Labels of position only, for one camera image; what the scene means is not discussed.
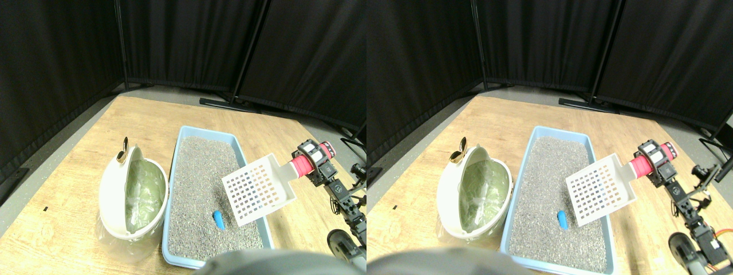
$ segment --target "litter scoop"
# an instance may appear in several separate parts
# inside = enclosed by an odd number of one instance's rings
[[[654,171],[652,164],[677,157],[677,150],[669,142],[661,146],[649,143],[639,149],[636,158],[626,165],[622,166],[619,156],[613,153],[565,179],[579,227],[635,201],[631,181]]]
[[[336,156],[330,143],[309,141],[298,147],[301,155],[283,166],[271,153],[221,178],[237,226],[262,218],[294,201],[297,197],[290,181],[309,174],[316,164]]]

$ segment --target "gray floor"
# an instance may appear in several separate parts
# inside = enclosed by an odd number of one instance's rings
[[[221,100],[215,95],[209,95],[190,89],[166,86],[153,86],[146,89],[126,92],[123,95],[192,106],[203,106],[199,104],[200,98]],[[21,166],[29,168],[30,172],[8,200],[0,206],[0,237],[5,233],[7,228],[15,220],[21,210],[23,210],[36,191],[38,191],[48,176],[51,175],[71,149],[74,148],[76,143],[81,140],[81,137],[86,134],[92,125],[99,120],[107,108],[109,108],[113,99],[114,96],[104,98],[95,103],[92,107],[87,109],[62,129],[57,135],[51,138],[49,142],[44,144],[38,152],[31,156],[31,158]],[[336,160],[347,171],[353,164],[364,165],[364,159],[366,158],[364,152],[357,150],[359,153],[354,153],[346,144],[339,140],[343,135],[331,126],[326,125],[324,122],[311,117],[291,113],[265,112],[265,114],[297,120],[313,135],[313,137],[316,138],[317,141],[330,141],[336,149]],[[293,150],[295,150],[297,145],[298,144],[293,145]]]
[[[503,98],[508,100],[516,100],[527,103],[537,103],[548,106],[559,106],[564,108],[573,108],[561,106],[558,104],[559,98],[567,98],[570,100],[581,100],[580,97],[565,92],[559,92],[552,89],[542,89],[525,86],[515,86],[504,89],[498,89],[491,92],[484,92],[477,96]],[[367,201],[366,211],[369,212],[379,199],[389,190],[399,176],[407,169],[410,164],[422,153],[427,145],[432,142],[435,137],[450,124],[453,119],[465,108],[473,97],[466,97],[456,100],[449,104],[446,108],[431,117],[427,122],[421,125],[417,130],[412,132],[407,138],[402,140],[394,149],[390,150],[379,161],[375,163],[376,167],[383,167],[385,172],[377,179],[377,182],[369,189],[369,200]],[[642,111],[623,110],[622,115],[643,117],[656,120],[662,128],[674,139],[676,146],[681,147],[696,164],[704,168],[713,164],[722,165],[725,160],[720,151],[715,154],[698,141],[703,137],[690,126],[678,120],[662,117],[655,114],[649,114]],[[679,173],[687,173],[685,170],[679,170]],[[733,207],[733,175],[726,176],[721,183],[713,183],[713,185],[722,194],[723,198]],[[716,202],[720,203],[720,198],[712,198],[714,207]]]

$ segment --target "gray object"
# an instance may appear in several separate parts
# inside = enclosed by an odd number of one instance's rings
[[[573,268],[603,273],[607,268],[601,221],[577,227],[565,178],[588,166],[583,144],[549,136],[537,138],[525,164],[517,199],[509,253]],[[567,213],[568,230],[557,213]]]
[[[366,267],[369,275],[529,275],[505,254],[473,247],[423,249],[381,257]]]
[[[360,275],[354,265],[326,254],[285,249],[228,252],[206,262],[196,275]]]
[[[168,250],[172,255],[207,260],[217,254],[262,248],[257,223],[237,226],[221,178],[239,169],[226,142],[188,136],[177,152],[169,220]],[[226,225],[220,230],[211,213],[219,210]]]

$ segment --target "stand foot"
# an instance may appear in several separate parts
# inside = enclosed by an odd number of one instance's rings
[[[558,100],[558,104],[564,105],[564,106],[576,107],[576,108],[585,109],[585,110],[600,111],[600,112],[610,113],[610,114],[619,113],[619,110],[617,109],[606,107],[606,106],[603,106],[597,103],[593,103],[593,102],[587,103],[584,101],[575,101],[575,100],[560,98],[560,100]]]
[[[226,102],[226,101],[217,101],[217,100],[211,100],[211,99],[207,99],[207,98],[201,98],[201,99],[199,99],[199,103],[201,105],[214,106],[214,107],[229,109],[229,110],[233,110],[233,111],[246,111],[248,113],[255,113],[255,114],[261,114],[262,113],[262,110],[260,110],[258,108],[246,107],[246,106],[244,106],[242,104],[238,104],[238,103],[229,104],[229,102]]]

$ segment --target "gray litter granules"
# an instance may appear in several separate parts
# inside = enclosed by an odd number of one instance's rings
[[[230,144],[185,137],[178,149],[169,214],[168,250],[171,254],[208,260],[224,252],[262,248],[255,221],[237,227],[221,178],[239,169]],[[219,210],[225,230],[214,222]]]
[[[524,167],[509,240],[509,253],[587,271],[606,270],[605,243],[600,220],[578,227],[565,178],[588,166],[580,142],[539,137]],[[564,210],[568,229],[558,223]]]

